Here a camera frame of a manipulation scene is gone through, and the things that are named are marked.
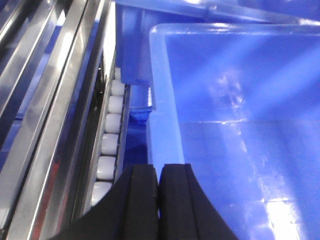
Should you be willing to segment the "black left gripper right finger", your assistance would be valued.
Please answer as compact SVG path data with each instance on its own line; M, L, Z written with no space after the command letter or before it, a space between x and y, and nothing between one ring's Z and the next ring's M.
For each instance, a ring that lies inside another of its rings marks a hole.
M158 188L161 240L235 240L190 164L166 164Z

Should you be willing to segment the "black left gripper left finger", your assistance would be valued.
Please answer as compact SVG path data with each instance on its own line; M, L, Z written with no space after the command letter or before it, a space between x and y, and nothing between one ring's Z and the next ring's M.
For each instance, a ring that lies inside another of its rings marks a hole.
M127 166L108 193L55 240L158 239L158 182L150 164Z

